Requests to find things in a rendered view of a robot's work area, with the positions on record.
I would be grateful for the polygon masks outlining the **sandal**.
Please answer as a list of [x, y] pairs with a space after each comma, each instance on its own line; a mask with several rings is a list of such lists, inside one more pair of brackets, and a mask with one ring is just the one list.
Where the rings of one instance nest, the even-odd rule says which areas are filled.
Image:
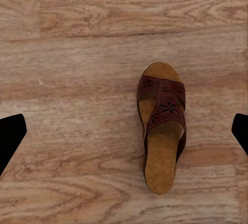
[[149, 189], [162, 196], [175, 179], [175, 165], [185, 148], [185, 88], [165, 62], [150, 65], [137, 88], [137, 110], [143, 127], [143, 175]]

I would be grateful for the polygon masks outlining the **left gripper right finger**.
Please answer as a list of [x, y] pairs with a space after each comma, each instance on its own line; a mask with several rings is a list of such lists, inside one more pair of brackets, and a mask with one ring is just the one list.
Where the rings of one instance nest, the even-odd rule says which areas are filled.
[[237, 113], [231, 132], [248, 155], [248, 116]]

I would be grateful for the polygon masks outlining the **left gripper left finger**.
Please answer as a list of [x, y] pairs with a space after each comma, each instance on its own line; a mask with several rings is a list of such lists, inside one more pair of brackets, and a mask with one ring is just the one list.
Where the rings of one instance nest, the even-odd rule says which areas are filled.
[[0, 176], [26, 133], [22, 114], [0, 119]]

